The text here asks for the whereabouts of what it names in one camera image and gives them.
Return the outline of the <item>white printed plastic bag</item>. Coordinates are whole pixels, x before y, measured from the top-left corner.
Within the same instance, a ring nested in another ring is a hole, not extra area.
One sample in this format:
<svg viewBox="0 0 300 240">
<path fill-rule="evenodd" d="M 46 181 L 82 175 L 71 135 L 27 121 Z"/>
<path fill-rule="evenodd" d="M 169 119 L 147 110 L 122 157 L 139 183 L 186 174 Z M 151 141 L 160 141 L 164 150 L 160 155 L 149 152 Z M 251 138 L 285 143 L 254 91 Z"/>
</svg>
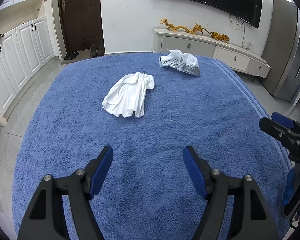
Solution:
<svg viewBox="0 0 300 240">
<path fill-rule="evenodd" d="M 183 53 L 181 50 L 168 50 L 168 55 L 161 55 L 159 64 L 161 67 L 171 67 L 180 72 L 200 77 L 200 68 L 198 59 L 189 53 Z"/>
</svg>

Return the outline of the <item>grey refrigerator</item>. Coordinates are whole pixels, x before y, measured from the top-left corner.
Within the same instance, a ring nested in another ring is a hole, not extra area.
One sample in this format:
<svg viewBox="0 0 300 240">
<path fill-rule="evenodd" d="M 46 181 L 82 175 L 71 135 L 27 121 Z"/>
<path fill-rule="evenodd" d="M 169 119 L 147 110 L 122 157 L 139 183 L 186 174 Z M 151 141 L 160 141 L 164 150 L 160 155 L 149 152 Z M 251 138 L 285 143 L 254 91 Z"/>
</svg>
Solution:
<svg viewBox="0 0 300 240">
<path fill-rule="evenodd" d="M 271 67 L 262 85 L 273 97 L 292 101 L 300 87 L 300 10 L 295 3 L 273 0 L 262 59 Z"/>
</svg>

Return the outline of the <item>golden dragon ornament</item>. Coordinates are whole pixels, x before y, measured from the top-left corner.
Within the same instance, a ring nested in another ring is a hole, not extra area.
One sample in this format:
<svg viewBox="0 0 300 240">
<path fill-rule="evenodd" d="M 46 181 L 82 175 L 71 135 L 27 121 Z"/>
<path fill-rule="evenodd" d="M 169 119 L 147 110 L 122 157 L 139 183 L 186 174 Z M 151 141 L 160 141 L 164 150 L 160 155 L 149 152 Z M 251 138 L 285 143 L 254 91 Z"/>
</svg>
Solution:
<svg viewBox="0 0 300 240">
<path fill-rule="evenodd" d="M 183 29 L 186 33 L 194 34 L 194 35 L 196 35 L 197 32 L 201 32 L 203 34 L 204 31 L 207 32 L 208 34 L 210 34 L 210 32 L 208 30 L 206 30 L 200 24 L 197 24 L 197 23 L 194 24 L 194 27 L 192 29 L 189 29 L 189 28 L 187 28 L 187 27 L 185 27 L 183 25 L 175 26 L 172 23 L 170 23 L 168 21 L 168 19 L 166 19 L 166 18 L 161 19 L 159 21 L 159 23 L 166 25 L 166 27 L 167 27 L 168 30 L 172 30 L 175 33 L 177 33 L 179 29 Z"/>
</svg>

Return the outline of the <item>white paper towel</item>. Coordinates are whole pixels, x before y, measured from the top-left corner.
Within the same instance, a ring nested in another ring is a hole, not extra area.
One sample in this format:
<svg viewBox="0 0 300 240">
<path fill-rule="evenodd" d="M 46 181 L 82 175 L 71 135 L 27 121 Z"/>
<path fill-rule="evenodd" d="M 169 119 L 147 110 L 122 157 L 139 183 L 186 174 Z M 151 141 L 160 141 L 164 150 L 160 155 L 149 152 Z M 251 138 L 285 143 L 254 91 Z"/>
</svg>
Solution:
<svg viewBox="0 0 300 240">
<path fill-rule="evenodd" d="M 122 77 L 102 102 L 102 108 L 116 117 L 128 118 L 134 115 L 140 118 L 144 115 L 144 101 L 148 89 L 154 89 L 152 75 L 136 72 Z"/>
</svg>

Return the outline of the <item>white TV cabinet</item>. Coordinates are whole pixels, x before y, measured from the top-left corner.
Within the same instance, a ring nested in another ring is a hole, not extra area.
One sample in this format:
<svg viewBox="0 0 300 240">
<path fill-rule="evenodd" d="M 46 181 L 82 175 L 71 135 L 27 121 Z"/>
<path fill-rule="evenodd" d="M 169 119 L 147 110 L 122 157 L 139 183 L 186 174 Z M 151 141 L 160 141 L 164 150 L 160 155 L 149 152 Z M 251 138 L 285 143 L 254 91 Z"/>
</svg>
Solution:
<svg viewBox="0 0 300 240">
<path fill-rule="evenodd" d="M 270 65 L 260 56 L 239 46 L 219 42 L 204 35 L 195 36 L 155 28 L 153 51 L 165 53 L 169 49 L 179 49 L 183 53 L 218 59 L 236 72 L 264 79 L 271 69 Z"/>
</svg>

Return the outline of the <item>white wall cupboards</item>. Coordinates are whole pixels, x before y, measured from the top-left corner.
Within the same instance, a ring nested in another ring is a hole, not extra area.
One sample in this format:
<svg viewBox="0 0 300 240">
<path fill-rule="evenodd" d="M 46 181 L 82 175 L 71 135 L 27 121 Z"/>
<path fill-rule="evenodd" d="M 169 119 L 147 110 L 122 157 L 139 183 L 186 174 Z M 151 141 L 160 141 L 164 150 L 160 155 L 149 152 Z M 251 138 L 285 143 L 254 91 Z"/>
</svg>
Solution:
<svg viewBox="0 0 300 240">
<path fill-rule="evenodd" d="M 0 5 L 0 126 L 25 86 L 53 57 L 46 0 L 3 0 Z"/>
</svg>

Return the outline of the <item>dark brown door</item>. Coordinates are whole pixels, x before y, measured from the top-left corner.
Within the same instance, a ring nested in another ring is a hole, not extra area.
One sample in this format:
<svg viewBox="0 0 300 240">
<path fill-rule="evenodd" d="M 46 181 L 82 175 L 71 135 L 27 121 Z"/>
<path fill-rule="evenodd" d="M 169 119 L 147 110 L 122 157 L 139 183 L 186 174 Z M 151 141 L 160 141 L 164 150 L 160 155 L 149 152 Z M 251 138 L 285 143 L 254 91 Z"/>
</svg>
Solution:
<svg viewBox="0 0 300 240">
<path fill-rule="evenodd" d="M 58 0 L 61 27 L 68 51 L 95 45 L 104 50 L 101 0 Z"/>
</svg>

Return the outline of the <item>golden tiger ornament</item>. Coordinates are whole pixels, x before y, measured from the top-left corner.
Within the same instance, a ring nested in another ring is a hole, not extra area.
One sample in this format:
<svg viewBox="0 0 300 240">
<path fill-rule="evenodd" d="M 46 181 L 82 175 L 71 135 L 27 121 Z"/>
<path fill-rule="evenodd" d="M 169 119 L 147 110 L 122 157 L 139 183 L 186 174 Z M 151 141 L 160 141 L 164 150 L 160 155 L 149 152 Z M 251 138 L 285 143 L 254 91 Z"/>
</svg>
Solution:
<svg viewBox="0 0 300 240">
<path fill-rule="evenodd" d="M 228 37 L 228 35 L 225 34 L 219 34 L 217 32 L 211 32 L 210 33 L 211 37 L 215 40 L 218 41 L 223 41 L 225 43 L 229 43 L 230 38 Z"/>
</svg>

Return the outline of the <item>blue fluffy table cloth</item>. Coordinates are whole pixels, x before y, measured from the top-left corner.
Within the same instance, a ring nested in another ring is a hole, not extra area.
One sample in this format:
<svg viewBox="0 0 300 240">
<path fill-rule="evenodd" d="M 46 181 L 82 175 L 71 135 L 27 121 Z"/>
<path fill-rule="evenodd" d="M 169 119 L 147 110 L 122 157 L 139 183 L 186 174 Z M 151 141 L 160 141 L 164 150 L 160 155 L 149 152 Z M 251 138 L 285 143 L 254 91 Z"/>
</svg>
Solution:
<svg viewBox="0 0 300 240">
<path fill-rule="evenodd" d="M 163 68 L 159 54 L 100 57 L 66 66 L 38 105 L 14 169 L 12 214 L 20 228 L 43 176 L 68 176 L 104 146 L 114 157 L 90 205 L 106 239 L 191 239 L 205 209 L 183 161 L 191 145 L 213 168 L 252 175 L 267 200 L 279 236 L 290 169 L 286 151 L 259 128 L 267 111 L 227 65 L 198 59 L 200 76 Z M 102 101 L 127 74 L 154 77 L 145 113 L 115 117 Z"/>
</svg>

